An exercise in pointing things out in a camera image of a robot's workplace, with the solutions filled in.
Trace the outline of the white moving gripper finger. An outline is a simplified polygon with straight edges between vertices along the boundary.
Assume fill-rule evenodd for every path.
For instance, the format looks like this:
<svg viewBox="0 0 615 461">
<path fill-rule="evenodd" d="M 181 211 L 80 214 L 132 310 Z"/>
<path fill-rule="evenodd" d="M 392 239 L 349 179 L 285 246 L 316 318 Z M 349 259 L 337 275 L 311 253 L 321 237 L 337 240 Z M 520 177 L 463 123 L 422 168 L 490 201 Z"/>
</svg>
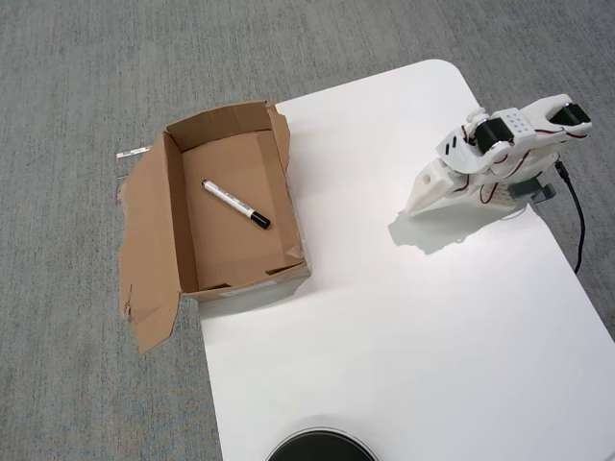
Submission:
<svg viewBox="0 0 615 461">
<path fill-rule="evenodd" d="M 487 171 L 495 163 L 504 161 L 512 149 L 510 143 L 496 143 L 482 156 L 478 157 L 478 171 Z"/>
</svg>

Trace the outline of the white fixed gripper finger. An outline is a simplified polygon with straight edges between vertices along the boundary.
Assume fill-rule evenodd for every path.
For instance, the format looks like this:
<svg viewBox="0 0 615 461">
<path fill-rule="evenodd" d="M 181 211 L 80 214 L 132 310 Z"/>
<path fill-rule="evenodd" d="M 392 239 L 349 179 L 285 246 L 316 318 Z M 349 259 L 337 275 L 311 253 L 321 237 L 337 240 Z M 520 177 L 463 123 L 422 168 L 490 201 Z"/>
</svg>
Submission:
<svg viewBox="0 0 615 461">
<path fill-rule="evenodd" d="M 415 215 L 447 197 L 455 187 L 455 174 L 441 159 L 430 162 L 415 178 L 403 213 Z"/>
</svg>

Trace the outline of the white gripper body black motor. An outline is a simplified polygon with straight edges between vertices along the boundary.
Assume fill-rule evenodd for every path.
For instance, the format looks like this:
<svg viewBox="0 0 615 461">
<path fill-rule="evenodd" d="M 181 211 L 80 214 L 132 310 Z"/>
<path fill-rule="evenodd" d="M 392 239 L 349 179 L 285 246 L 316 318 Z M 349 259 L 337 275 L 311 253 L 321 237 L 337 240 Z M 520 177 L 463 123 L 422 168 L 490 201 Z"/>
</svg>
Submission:
<svg viewBox="0 0 615 461">
<path fill-rule="evenodd" d="M 477 170 L 478 157 L 496 143 L 514 146 L 515 118 L 474 116 L 466 124 L 454 128 L 437 146 L 437 153 L 456 172 L 486 172 Z M 509 156 L 491 168 L 503 166 Z"/>
</svg>

